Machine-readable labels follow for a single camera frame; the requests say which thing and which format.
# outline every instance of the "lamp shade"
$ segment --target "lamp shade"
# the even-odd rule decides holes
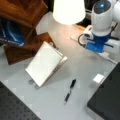
[[[82,21],[85,17],[84,0],[54,0],[53,17],[65,25]]]

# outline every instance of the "white table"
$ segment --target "white table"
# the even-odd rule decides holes
[[[32,58],[9,66],[3,47],[0,48],[0,80],[42,120],[102,120],[87,108],[87,102],[100,85],[93,78],[98,73],[107,76],[115,65],[60,36],[62,27],[54,21],[52,13],[46,14],[37,26],[38,33],[48,31],[60,52],[68,57],[42,88],[37,90],[35,84],[28,83],[31,78],[25,68]],[[120,61],[118,55],[112,58]],[[64,97],[75,78],[76,85],[64,105]]]

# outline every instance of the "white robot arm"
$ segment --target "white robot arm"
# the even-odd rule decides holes
[[[111,37],[112,22],[120,23],[120,1],[100,0],[92,9],[91,22],[83,34],[85,48],[94,52],[120,52],[120,41]]]

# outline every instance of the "black pen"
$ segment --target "black pen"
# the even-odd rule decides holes
[[[73,89],[73,87],[75,86],[75,83],[76,83],[76,79],[74,79],[74,80],[72,81],[71,85],[70,85],[70,90],[69,90],[68,94],[67,94],[66,97],[65,97],[64,105],[67,103],[67,101],[68,101],[68,99],[69,99],[69,97],[70,97],[70,95],[71,95],[72,89]]]

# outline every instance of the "small object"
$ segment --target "small object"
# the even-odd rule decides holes
[[[29,80],[29,84],[33,84],[34,83],[34,80]]]
[[[51,46],[53,46],[53,42],[50,42],[49,44],[50,44]]]
[[[95,82],[97,82],[97,83],[101,83],[102,80],[103,80],[103,78],[104,78],[103,75],[97,74],[97,75],[95,76],[95,78],[93,79],[93,81],[95,81]]]
[[[37,90],[38,90],[39,88],[40,88],[40,87],[39,87],[38,85],[35,85],[35,89],[37,89]]]
[[[59,51],[59,50],[60,50],[60,47],[59,47],[59,46],[56,46],[56,50],[58,50],[58,51]]]
[[[107,52],[103,52],[103,53],[97,53],[100,57],[106,59],[106,60],[109,60],[111,61],[112,63],[114,64],[118,64],[118,62],[116,62],[115,60],[112,60],[110,57],[109,57],[109,53]]]
[[[76,83],[76,79],[74,79],[74,80],[72,81],[71,85],[70,85],[70,90],[69,90],[68,94],[67,94],[66,97],[65,97],[64,105],[67,103],[67,101],[68,101],[68,99],[69,99],[69,97],[70,97],[70,95],[71,95],[72,89],[73,89],[73,87],[75,86],[75,83]]]

